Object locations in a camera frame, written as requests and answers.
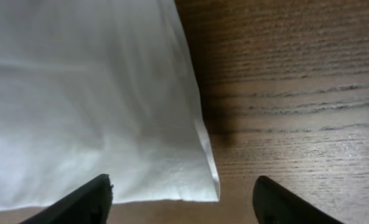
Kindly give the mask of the white t-shirt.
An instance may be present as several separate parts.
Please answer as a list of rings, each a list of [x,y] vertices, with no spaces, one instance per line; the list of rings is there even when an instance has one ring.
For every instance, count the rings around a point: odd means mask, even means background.
[[[114,203],[220,198],[175,2],[0,0],[0,211],[100,174]]]

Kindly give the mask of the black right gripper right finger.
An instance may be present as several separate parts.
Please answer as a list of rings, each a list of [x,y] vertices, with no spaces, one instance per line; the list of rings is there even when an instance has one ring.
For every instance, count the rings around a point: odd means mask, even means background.
[[[342,224],[264,175],[255,182],[252,203],[260,224]]]

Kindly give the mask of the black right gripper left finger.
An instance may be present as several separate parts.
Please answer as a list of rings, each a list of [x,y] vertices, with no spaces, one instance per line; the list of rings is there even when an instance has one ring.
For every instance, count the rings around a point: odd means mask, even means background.
[[[20,224],[106,224],[112,189],[109,175],[100,174]]]

